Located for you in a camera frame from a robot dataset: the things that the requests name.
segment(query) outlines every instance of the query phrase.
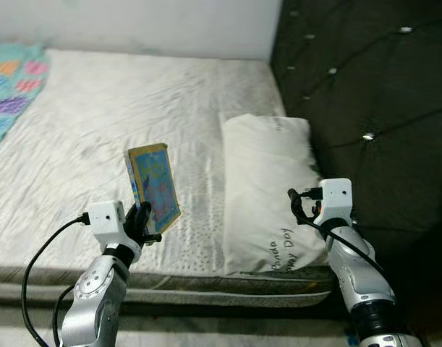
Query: bed sheet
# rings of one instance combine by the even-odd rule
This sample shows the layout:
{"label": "bed sheet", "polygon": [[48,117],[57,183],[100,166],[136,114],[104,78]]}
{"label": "bed sheet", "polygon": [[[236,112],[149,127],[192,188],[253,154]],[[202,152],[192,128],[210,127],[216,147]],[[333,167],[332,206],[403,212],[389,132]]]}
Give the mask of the bed sheet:
{"label": "bed sheet", "polygon": [[[44,90],[0,144],[0,266],[19,268],[92,202],[132,204],[123,153],[169,146],[182,216],[132,270],[215,275],[222,255],[221,123],[243,113],[283,116],[260,61],[181,59],[49,50]],[[72,226],[37,266],[81,270],[99,255],[87,226]]]}

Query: mattress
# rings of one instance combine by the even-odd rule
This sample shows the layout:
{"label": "mattress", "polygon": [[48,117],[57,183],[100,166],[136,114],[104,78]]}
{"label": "mattress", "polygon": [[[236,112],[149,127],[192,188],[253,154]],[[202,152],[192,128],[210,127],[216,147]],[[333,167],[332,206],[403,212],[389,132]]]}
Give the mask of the mattress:
{"label": "mattress", "polygon": [[[327,267],[282,277],[224,275],[221,124],[244,113],[284,115],[265,63],[48,55],[44,90],[0,143],[0,299],[17,298],[36,250],[90,203],[132,205],[124,151],[155,142],[169,146],[182,215],[131,267],[129,300],[273,307],[289,297],[285,306],[303,306],[333,288]],[[57,287],[73,283],[99,254],[87,226],[68,228],[36,263],[35,296],[55,299]]]}

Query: white wall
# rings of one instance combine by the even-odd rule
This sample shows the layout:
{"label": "white wall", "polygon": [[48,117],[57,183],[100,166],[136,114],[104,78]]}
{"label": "white wall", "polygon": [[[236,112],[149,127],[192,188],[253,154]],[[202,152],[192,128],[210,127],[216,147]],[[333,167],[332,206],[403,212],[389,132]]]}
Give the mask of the white wall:
{"label": "white wall", "polygon": [[281,0],[0,0],[0,42],[267,60]]}

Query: black connector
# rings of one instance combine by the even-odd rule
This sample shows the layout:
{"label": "black connector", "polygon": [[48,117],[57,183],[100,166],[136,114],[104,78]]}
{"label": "black connector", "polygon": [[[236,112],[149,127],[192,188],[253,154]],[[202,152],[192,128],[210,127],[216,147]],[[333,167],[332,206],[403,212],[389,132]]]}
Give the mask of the black connector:
{"label": "black connector", "polygon": [[322,200],[323,192],[322,187],[311,188],[307,192],[301,193],[301,197],[309,197],[311,200]]}
{"label": "black connector", "polygon": [[89,212],[84,212],[79,218],[79,222],[84,223],[84,225],[90,225]]}

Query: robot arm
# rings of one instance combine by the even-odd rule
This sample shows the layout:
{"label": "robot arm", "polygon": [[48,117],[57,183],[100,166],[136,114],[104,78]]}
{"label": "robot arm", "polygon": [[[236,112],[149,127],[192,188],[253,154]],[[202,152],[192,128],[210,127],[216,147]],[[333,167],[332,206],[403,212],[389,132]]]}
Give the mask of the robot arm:
{"label": "robot arm", "polygon": [[128,268],[139,260],[144,243],[161,240],[161,235],[152,233],[150,211],[147,203],[138,211],[134,206],[124,217],[119,201],[90,206],[90,226],[103,254],[75,284],[73,305],[61,327],[63,346],[114,346]]}
{"label": "robot arm", "polygon": [[352,248],[335,240],[328,232],[348,241],[375,262],[375,250],[352,227],[352,187],[348,179],[326,179],[318,188],[297,194],[289,192],[292,212],[298,224],[305,216],[301,197],[317,200],[314,216],[307,218],[327,233],[328,261],[339,281],[346,308],[360,339],[361,347],[421,347],[402,322],[396,297],[387,280]]}

